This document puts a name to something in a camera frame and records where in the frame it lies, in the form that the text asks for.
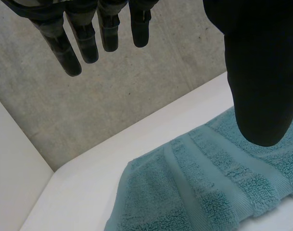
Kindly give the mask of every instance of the glove finger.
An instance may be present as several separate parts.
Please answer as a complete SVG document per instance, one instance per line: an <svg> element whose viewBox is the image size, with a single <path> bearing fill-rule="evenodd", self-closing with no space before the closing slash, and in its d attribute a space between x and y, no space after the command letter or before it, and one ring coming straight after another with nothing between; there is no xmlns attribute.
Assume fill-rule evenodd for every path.
<svg viewBox="0 0 293 231"><path fill-rule="evenodd" d="M145 47L148 44L151 8L157 2L157 0L129 0L131 32L136 47Z"/></svg>
<svg viewBox="0 0 293 231"><path fill-rule="evenodd" d="M81 74L81 65L63 28L63 16L47 22L31 21L40 30L64 71L70 76Z"/></svg>
<svg viewBox="0 0 293 231"><path fill-rule="evenodd" d="M98 60L98 49L92 19L96 12L97 1L81 0L68 2L66 17L75 35L83 60L94 63Z"/></svg>
<svg viewBox="0 0 293 231"><path fill-rule="evenodd" d="M126 6L127 0L99 0L98 21L102 45L105 51L113 52L118 48L118 14Z"/></svg>
<svg viewBox="0 0 293 231"><path fill-rule="evenodd" d="M239 129L254 144L275 145L293 120L293 16L225 36L225 45Z"/></svg>

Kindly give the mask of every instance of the towel fold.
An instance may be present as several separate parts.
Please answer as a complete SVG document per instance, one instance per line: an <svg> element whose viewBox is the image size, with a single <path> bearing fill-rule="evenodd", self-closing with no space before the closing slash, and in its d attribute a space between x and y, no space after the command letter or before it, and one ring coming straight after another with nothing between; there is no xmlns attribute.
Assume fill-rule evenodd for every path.
<svg viewBox="0 0 293 231"><path fill-rule="evenodd" d="M234 109L129 162L105 231L230 231L293 194L293 122L249 143Z"/></svg>

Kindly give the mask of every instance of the white surface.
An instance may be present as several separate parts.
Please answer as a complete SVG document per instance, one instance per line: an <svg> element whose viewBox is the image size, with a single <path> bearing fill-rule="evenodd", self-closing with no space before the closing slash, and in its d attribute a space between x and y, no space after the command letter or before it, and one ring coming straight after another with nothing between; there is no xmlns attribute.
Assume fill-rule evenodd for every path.
<svg viewBox="0 0 293 231"><path fill-rule="evenodd" d="M21 231L102 231L119 178L132 159L204 124L233 105L226 73L127 128L59 169ZM293 199L242 231L293 229Z"/></svg>
<svg viewBox="0 0 293 231"><path fill-rule="evenodd" d="M18 231L53 171L0 103L0 231Z"/></svg>

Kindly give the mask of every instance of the towel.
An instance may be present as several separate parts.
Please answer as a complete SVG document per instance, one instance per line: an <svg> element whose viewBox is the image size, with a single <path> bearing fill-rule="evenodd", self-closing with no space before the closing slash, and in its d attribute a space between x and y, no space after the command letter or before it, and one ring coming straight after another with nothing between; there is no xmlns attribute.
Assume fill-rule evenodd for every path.
<svg viewBox="0 0 293 231"><path fill-rule="evenodd" d="M105 231L230 231L293 194L293 122L249 143L234 108L129 162Z"/></svg>

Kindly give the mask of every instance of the white wall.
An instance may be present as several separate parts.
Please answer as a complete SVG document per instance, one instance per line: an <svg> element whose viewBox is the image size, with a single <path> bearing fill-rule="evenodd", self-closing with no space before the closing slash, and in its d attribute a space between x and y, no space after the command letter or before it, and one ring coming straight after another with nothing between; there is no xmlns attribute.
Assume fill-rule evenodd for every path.
<svg viewBox="0 0 293 231"><path fill-rule="evenodd" d="M0 231L18 231L53 171L0 103Z"/></svg>

